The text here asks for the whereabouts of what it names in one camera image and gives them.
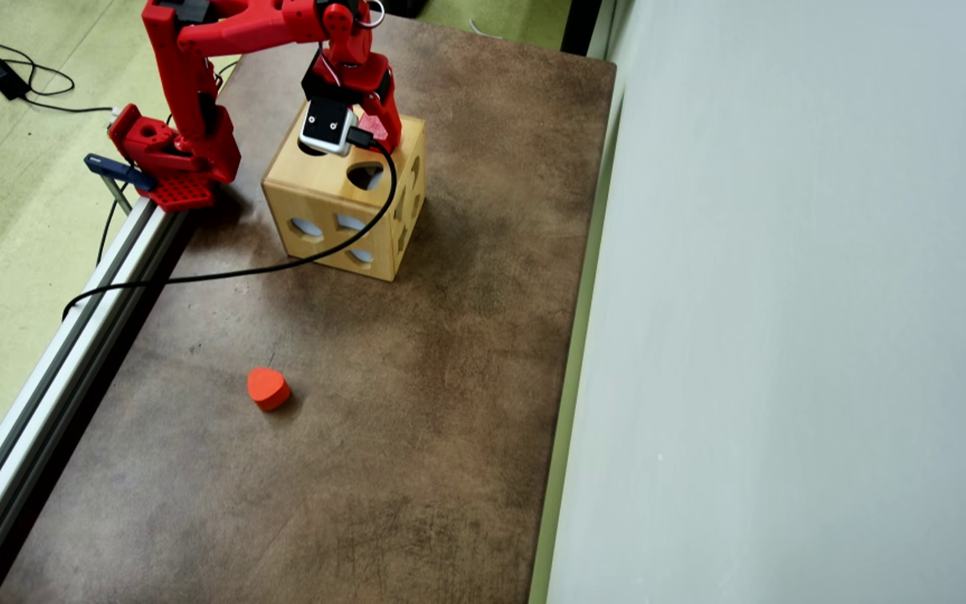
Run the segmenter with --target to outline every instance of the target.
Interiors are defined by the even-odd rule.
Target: wooden shape sorter box
[[[285,252],[303,258],[337,245],[363,228],[387,202],[390,173],[382,154],[353,148],[348,156],[300,150],[300,108],[263,176],[263,194]],[[397,190],[387,214],[350,249],[318,260],[327,267],[394,280],[427,192],[424,122],[402,116],[394,149]]]

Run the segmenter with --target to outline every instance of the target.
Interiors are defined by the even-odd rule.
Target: floor
[[[0,43],[70,74],[65,107],[124,106],[164,115],[143,0],[0,0]],[[530,44],[559,46],[569,0],[430,0],[422,20]],[[10,58],[0,50],[0,58]],[[229,64],[233,58],[215,61]],[[62,80],[38,73],[35,89]],[[54,334],[62,305],[96,265],[112,198],[81,164],[116,158],[106,112],[66,114],[0,95],[0,421]],[[110,237],[122,223],[115,216]]]

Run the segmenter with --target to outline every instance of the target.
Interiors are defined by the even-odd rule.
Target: black power cord
[[[28,73],[28,79],[26,80],[26,84],[28,85],[29,91],[31,91],[34,95],[38,95],[38,96],[64,95],[66,92],[73,91],[73,89],[76,88],[76,83],[75,81],[73,81],[72,77],[69,77],[68,75],[66,75],[65,73],[62,73],[61,71],[58,71],[57,69],[50,68],[47,65],[38,64],[38,62],[35,62],[34,60],[32,60],[32,57],[28,56],[28,54],[24,53],[22,50],[13,49],[13,47],[6,46],[5,44],[0,44],[0,49],[8,50],[8,51],[11,51],[11,53],[16,53],[24,57],[24,61],[18,61],[15,59],[3,59],[3,61],[13,65],[29,66],[31,71]],[[54,74],[57,74],[58,76],[64,77],[66,80],[69,81],[70,84],[66,86],[66,88],[62,88],[61,91],[52,91],[52,92],[37,91],[37,89],[32,88],[32,81],[35,79],[35,72],[41,69],[43,71],[48,71],[50,73],[54,73]],[[70,107],[49,106],[49,104],[43,104],[41,102],[31,100],[25,95],[22,95],[19,98],[22,99],[24,102],[30,104],[30,106],[53,108],[53,110],[62,111],[65,113],[92,113],[92,112],[99,112],[99,111],[114,110],[114,107],[70,108]]]
[[[126,283],[111,283],[108,285],[95,287],[83,292],[83,294],[78,294],[73,299],[70,299],[70,303],[65,306],[62,310],[62,320],[65,320],[66,315],[69,314],[70,309],[77,302],[82,299],[90,298],[92,295],[104,294],[104,292],[112,291],[115,289],[131,289],[137,287],[147,287],[150,285],[164,286],[164,285],[175,285],[182,283],[199,283],[205,282],[205,280],[218,280],[218,279],[233,279],[233,278],[245,278],[249,275],[262,275],[265,273],[273,273],[277,271],[284,271],[287,268],[296,268],[300,265],[314,263],[315,260],[322,260],[327,256],[333,256],[334,253],[341,252],[342,249],[346,249],[350,245],[360,241],[361,237],[364,237],[368,231],[370,231],[375,225],[378,225],[379,221],[387,214],[387,210],[390,210],[390,206],[394,202],[394,194],[397,191],[397,168],[394,167],[394,158],[390,156],[390,152],[383,148],[378,141],[370,133],[365,130],[360,130],[359,128],[353,128],[353,131],[349,134],[349,140],[352,144],[359,146],[359,148],[371,148],[378,150],[382,154],[382,157],[386,158],[387,165],[390,167],[390,195],[387,195],[387,202],[382,204],[379,211],[377,211],[375,217],[371,219],[368,223],[364,225],[363,229],[356,231],[352,237],[346,238],[343,242],[334,245],[329,249],[325,249],[323,252],[312,253],[311,256],[306,258],[299,258],[296,260],[288,261],[288,263],[274,264],[271,267],[258,267],[258,268],[243,268],[239,271],[230,271],[225,273],[210,273],[207,275],[189,275],[184,276],[184,278],[172,278],[172,279],[151,279],[151,280],[134,280],[134,282]]]
[[[226,70],[227,70],[227,69],[230,69],[230,68],[231,68],[231,66],[233,66],[233,65],[237,65],[237,64],[238,64],[238,62],[241,62],[241,59],[237,59],[237,61],[233,61],[233,62],[231,62],[231,64],[226,64],[226,66],[223,66],[223,68],[222,68],[222,69],[219,69],[219,70],[218,70],[218,74],[219,74],[219,76],[222,76],[222,74],[223,74],[223,73],[226,73]]]
[[[126,192],[126,187],[128,187],[128,186],[129,186],[129,183],[122,183],[122,186],[118,187],[118,190],[121,191],[122,193],[123,192]],[[96,266],[99,265],[100,261],[103,260],[103,246],[106,245],[106,235],[107,235],[107,233],[110,233],[111,232],[111,221],[112,221],[112,219],[114,219],[114,210],[117,209],[117,208],[118,208],[118,201],[117,200],[112,200],[112,202],[111,202],[111,211],[109,211],[107,213],[107,215],[106,215],[106,222],[103,223],[103,237],[101,237],[100,240],[99,240],[99,255],[96,256]]]

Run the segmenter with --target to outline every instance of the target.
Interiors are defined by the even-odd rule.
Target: brown tabletop
[[[527,599],[615,68],[395,17],[375,50],[427,123],[395,282],[166,288],[0,601]],[[241,59],[237,202],[175,274],[284,260],[258,181],[312,53]],[[275,413],[258,366],[293,388]]]

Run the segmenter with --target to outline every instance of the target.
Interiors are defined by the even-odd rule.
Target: circular hole
[[[296,233],[296,237],[303,238],[310,243],[323,241],[323,230],[319,229],[319,226],[312,221],[306,221],[304,218],[292,218],[288,225]]]
[[[308,145],[300,142],[300,138],[296,140],[296,146],[298,146],[300,150],[303,150],[304,153],[310,154],[310,156],[312,157],[322,157],[322,156],[325,156],[326,154],[325,152],[321,152],[321,150],[318,150],[317,148],[310,148]]]
[[[349,182],[356,188],[369,191],[379,186],[382,180],[382,164],[378,161],[361,161],[359,164],[350,165],[349,171],[345,176],[349,177]]]
[[[375,260],[375,256],[372,256],[371,252],[366,251],[366,249],[350,249],[348,253],[349,259],[360,268],[371,268],[371,261]]]

